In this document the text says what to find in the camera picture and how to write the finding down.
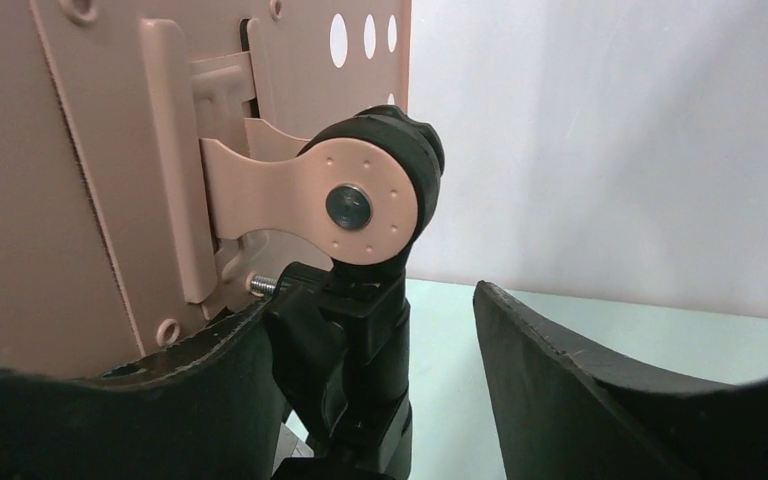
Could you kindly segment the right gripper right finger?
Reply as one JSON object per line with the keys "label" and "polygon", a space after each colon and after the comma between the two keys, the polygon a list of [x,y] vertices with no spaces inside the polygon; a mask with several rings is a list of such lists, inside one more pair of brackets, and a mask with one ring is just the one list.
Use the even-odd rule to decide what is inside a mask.
{"label": "right gripper right finger", "polygon": [[649,365],[479,282],[473,311],[510,479],[768,479],[768,378]]}

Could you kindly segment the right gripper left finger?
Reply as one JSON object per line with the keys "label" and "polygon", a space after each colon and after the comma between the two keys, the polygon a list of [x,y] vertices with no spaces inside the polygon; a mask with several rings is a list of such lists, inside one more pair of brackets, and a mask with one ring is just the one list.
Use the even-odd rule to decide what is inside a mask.
{"label": "right gripper left finger", "polygon": [[267,479],[285,401],[263,302],[104,375],[0,368],[0,479]]}

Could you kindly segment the pink music stand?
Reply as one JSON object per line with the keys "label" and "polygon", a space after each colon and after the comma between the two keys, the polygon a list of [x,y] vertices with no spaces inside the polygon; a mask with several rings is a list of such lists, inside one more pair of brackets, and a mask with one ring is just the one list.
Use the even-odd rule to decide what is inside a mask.
{"label": "pink music stand", "polygon": [[407,259],[444,153],[408,1],[0,1],[0,368],[142,360],[255,302],[267,479],[406,479]]}

